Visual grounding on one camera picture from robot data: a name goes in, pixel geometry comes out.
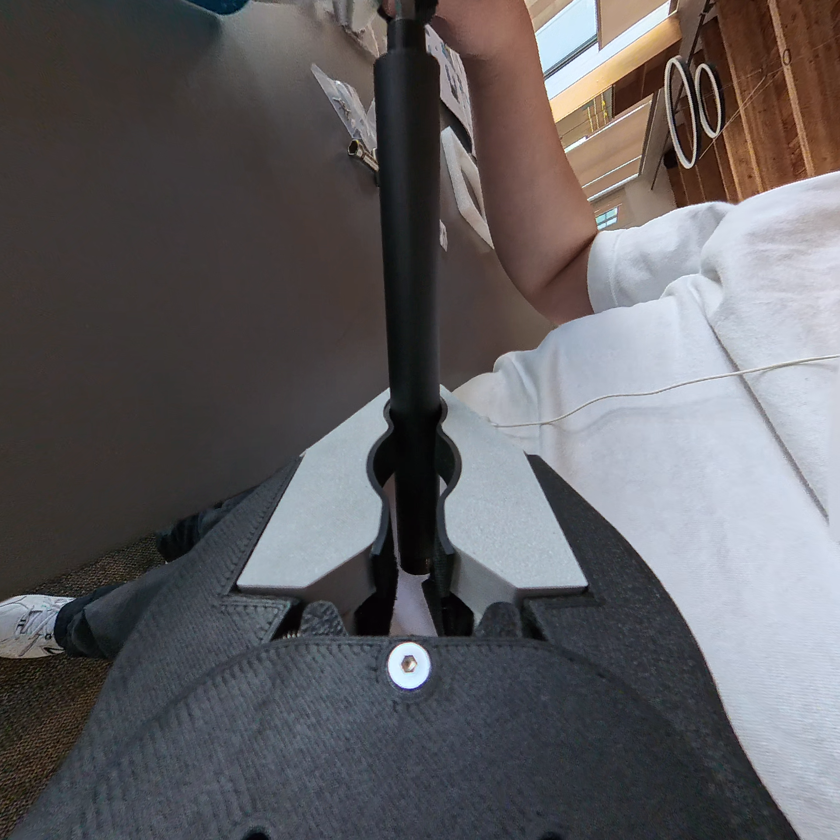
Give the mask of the printed paper sheet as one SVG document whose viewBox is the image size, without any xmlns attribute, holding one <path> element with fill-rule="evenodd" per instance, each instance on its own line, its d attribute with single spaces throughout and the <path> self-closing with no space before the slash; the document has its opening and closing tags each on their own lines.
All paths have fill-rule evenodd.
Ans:
<svg viewBox="0 0 840 840">
<path fill-rule="evenodd" d="M 463 61 L 458 52 L 449 48 L 432 26 L 427 25 L 427 51 L 440 68 L 440 100 L 461 126 L 458 137 L 467 152 L 474 153 L 474 131 L 469 100 L 469 85 Z"/>
</svg>

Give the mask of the black screwdriver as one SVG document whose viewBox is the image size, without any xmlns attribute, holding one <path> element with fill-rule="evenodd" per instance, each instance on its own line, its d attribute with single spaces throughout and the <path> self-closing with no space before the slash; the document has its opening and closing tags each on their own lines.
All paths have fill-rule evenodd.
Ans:
<svg viewBox="0 0 840 840">
<path fill-rule="evenodd" d="M 394 2 L 374 63 L 377 159 L 400 563 L 434 557 L 441 414 L 438 366 L 439 68 L 426 25 L 435 1 Z"/>
</svg>

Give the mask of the metal cross wrench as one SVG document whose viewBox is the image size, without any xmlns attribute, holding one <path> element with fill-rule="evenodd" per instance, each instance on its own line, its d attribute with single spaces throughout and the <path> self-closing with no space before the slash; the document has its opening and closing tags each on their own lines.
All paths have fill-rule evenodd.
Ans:
<svg viewBox="0 0 840 840">
<path fill-rule="evenodd" d="M 352 139 L 348 147 L 348 156 L 363 165 L 372 174 L 374 185 L 379 187 L 380 166 L 376 150 L 370 149 L 362 140 Z"/>
</svg>

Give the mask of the white foam frame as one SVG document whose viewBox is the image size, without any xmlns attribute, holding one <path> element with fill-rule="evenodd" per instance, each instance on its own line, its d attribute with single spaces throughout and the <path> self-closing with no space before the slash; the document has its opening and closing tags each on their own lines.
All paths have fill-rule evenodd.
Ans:
<svg viewBox="0 0 840 840">
<path fill-rule="evenodd" d="M 441 132 L 440 140 L 458 211 L 476 234 L 493 249 L 478 167 L 452 127 Z"/>
</svg>

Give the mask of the person's right forearm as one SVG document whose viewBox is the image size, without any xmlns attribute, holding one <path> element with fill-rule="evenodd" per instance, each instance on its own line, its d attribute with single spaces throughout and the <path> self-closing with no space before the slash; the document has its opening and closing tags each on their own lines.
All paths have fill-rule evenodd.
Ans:
<svg viewBox="0 0 840 840">
<path fill-rule="evenodd" d="M 595 217 L 553 121 L 531 18 L 520 1 L 441 1 L 433 26 L 465 66 L 486 218 L 499 261 L 556 325 L 593 313 Z"/>
</svg>

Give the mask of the person's white shirt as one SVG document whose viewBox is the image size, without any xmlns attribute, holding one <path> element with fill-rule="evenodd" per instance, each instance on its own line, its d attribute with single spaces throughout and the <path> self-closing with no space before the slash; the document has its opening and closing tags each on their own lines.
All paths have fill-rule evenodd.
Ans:
<svg viewBox="0 0 840 840">
<path fill-rule="evenodd" d="M 456 394 L 628 538 L 801 838 L 838 838 L 838 172 L 597 234 L 594 314 Z"/>
</svg>

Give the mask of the person's white shoe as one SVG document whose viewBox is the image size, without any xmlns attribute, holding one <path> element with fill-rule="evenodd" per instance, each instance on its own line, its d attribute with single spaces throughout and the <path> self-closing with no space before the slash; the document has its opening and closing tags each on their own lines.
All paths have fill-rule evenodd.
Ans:
<svg viewBox="0 0 840 840">
<path fill-rule="evenodd" d="M 73 599 L 53 595 L 19 595 L 1 603 L 1 658 L 61 655 L 55 639 L 60 609 Z"/>
</svg>

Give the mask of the person's dark trousers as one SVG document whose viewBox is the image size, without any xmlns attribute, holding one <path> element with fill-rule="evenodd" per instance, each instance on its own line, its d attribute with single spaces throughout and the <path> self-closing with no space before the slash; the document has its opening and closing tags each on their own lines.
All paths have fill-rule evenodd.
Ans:
<svg viewBox="0 0 840 840">
<path fill-rule="evenodd" d="M 180 558 L 254 491 L 248 488 L 158 532 L 156 549 L 164 565 L 133 581 L 99 587 L 62 606 L 54 625 L 58 646 L 71 657 L 114 659 L 157 592 L 177 570 Z"/>
</svg>

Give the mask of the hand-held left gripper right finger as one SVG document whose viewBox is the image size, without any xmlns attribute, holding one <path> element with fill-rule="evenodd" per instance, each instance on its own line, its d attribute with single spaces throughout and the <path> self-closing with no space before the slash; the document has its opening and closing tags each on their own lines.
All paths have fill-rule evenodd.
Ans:
<svg viewBox="0 0 840 840">
<path fill-rule="evenodd" d="M 524 451 L 444 387 L 437 526 L 448 589 L 481 618 L 493 603 L 578 595 L 584 573 Z"/>
</svg>

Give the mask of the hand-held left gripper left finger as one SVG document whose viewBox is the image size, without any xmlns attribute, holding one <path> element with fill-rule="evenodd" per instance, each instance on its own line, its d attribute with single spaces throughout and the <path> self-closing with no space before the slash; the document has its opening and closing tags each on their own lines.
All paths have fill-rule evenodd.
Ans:
<svg viewBox="0 0 840 840">
<path fill-rule="evenodd" d="M 240 591 L 328 601 L 342 616 L 375 591 L 383 502 L 368 456 L 386 433 L 383 391 L 309 447 L 238 578 Z"/>
</svg>

